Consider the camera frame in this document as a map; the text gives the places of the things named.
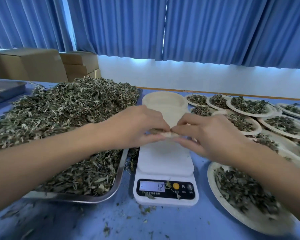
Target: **hand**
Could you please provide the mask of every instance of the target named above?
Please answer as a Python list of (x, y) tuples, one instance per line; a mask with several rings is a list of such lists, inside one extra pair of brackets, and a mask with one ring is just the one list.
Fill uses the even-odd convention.
[(236, 160), (242, 158), (239, 153), (257, 145), (223, 115), (202, 117), (186, 113), (171, 131), (195, 138), (197, 143), (182, 137), (175, 138), (174, 141), (202, 157), (224, 165), (237, 165)]
[(146, 135), (150, 129), (170, 131), (170, 126), (158, 111), (148, 109), (145, 105), (132, 106), (99, 123), (107, 135), (110, 149), (140, 147), (145, 144), (165, 140), (160, 134)]

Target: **person's left arm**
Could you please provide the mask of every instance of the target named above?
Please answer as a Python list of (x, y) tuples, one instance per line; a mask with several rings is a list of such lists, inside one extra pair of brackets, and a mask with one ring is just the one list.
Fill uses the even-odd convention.
[(0, 150), (0, 210), (57, 173), (94, 153), (164, 140), (149, 129), (170, 131), (160, 112), (133, 106), (104, 122)]

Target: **table surface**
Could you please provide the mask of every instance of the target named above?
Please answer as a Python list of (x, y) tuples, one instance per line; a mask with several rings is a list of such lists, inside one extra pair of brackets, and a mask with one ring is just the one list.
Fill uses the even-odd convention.
[[(38, 82), (49, 88), (55, 83)], [(27, 84), (26, 94), (33, 89)], [(155, 92), (143, 90), (142, 96)], [(10, 101), (0, 104), (0, 115), (10, 109)], [(295, 103), (284, 99), (264, 99), (273, 104)], [(195, 178), (200, 199), (191, 208), (156, 207), (146, 215), (141, 214), (132, 189), (134, 175), (124, 172), (118, 192), (109, 200), (84, 205), (64, 202), (34, 201), (20, 199), (0, 212), (18, 211), (12, 217), (0, 219), (0, 240), (21, 239), (293, 239), (300, 240), (300, 222), (294, 232), (283, 237), (272, 237), (252, 230), (233, 218), (213, 195), (207, 178), (209, 160), (191, 153), (195, 166)], [(110, 228), (107, 237), (103, 232), (105, 225)]]

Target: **white digital scale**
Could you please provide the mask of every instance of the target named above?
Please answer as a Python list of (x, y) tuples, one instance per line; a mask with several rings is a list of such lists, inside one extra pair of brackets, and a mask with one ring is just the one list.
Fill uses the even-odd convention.
[(171, 140), (140, 147), (133, 195), (147, 206), (195, 205), (199, 193), (190, 151)]

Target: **curtain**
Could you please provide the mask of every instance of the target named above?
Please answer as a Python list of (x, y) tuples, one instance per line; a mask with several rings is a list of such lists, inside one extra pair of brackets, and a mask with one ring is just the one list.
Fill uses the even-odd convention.
[(300, 68), (300, 0), (270, 0), (244, 65)]
[(62, 0), (0, 0), (0, 48), (72, 50)]
[(77, 50), (162, 59), (166, 0), (68, 0)]
[(168, 0), (163, 60), (241, 65), (267, 0)]

